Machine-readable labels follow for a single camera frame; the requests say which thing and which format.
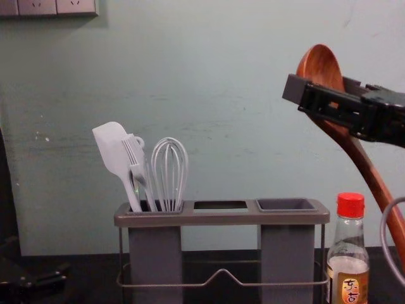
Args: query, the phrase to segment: gray utensil holder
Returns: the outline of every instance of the gray utensil holder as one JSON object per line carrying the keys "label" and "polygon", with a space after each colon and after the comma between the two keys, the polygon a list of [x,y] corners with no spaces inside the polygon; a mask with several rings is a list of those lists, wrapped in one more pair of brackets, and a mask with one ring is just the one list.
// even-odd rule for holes
{"label": "gray utensil holder", "polygon": [[[208,209],[209,212],[195,210]],[[215,210],[227,209],[226,212]],[[244,212],[232,209],[246,209]],[[136,304],[182,304],[183,288],[203,288],[219,273],[227,273],[240,286],[259,286],[262,304],[312,304],[315,225],[325,224],[329,211],[313,199],[248,199],[240,201],[184,201],[178,213],[134,213],[125,203],[115,213],[115,225],[128,229],[131,285]],[[243,283],[228,270],[220,269],[205,282],[182,281],[181,226],[259,225],[261,263],[258,283]]]}

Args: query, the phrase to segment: gray cable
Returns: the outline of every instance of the gray cable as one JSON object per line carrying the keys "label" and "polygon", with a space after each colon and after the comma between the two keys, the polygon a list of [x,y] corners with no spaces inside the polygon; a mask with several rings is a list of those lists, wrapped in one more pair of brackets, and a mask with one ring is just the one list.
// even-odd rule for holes
{"label": "gray cable", "polygon": [[387,226],[387,218],[396,205],[399,203],[405,202],[405,196],[402,198],[397,198],[394,201],[392,201],[384,210],[382,213],[382,218],[381,218],[381,224],[380,224],[380,238],[381,238],[381,244],[382,244],[382,251],[384,252],[385,259],[388,262],[389,267],[397,277],[398,281],[402,284],[402,286],[405,287],[405,277],[401,274],[401,272],[398,270],[397,266],[395,265],[394,260],[392,259],[391,253],[388,249],[387,246],[387,237],[385,235],[385,228]]}

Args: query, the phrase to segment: power socket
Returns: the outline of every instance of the power socket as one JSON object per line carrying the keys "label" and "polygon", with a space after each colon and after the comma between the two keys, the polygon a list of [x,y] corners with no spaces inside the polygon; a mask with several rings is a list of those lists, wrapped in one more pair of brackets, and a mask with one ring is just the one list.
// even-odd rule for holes
{"label": "power socket", "polygon": [[97,15],[95,0],[56,0],[59,15]]}
{"label": "power socket", "polygon": [[0,17],[18,16],[17,0],[0,0]]}
{"label": "power socket", "polygon": [[21,16],[56,15],[56,0],[18,0]]}

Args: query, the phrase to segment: light green wall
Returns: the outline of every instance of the light green wall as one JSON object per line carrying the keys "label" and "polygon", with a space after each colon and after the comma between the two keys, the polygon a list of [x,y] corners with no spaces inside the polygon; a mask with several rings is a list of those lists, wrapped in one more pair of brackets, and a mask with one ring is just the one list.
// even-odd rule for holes
{"label": "light green wall", "polygon": [[[344,75],[405,91],[405,4],[117,0],[101,1],[100,14],[0,23],[0,120],[24,255],[117,251],[113,213],[125,193],[91,132],[108,121],[142,136],[149,153],[179,138],[187,199],[307,196],[333,213],[339,191],[363,192],[366,242],[379,245],[380,212],[361,176],[281,95],[318,42]],[[405,150],[365,146],[404,194]],[[256,244],[254,228],[190,231],[188,250]]]}

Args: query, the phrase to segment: wooden spoon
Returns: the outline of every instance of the wooden spoon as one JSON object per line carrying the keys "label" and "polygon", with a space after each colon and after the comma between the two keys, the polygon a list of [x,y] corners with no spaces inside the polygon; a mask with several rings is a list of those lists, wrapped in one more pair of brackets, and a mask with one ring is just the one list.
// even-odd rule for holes
{"label": "wooden spoon", "polygon": [[[342,92],[345,91],[339,64],[333,52],[322,44],[317,44],[306,52],[299,63],[297,75],[322,86]],[[349,155],[383,212],[385,207],[392,201],[392,195],[368,158],[360,141],[351,136],[345,127],[318,118],[310,117],[310,119]],[[401,259],[402,268],[405,270],[405,221],[398,207],[392,210],[387,223]]]}

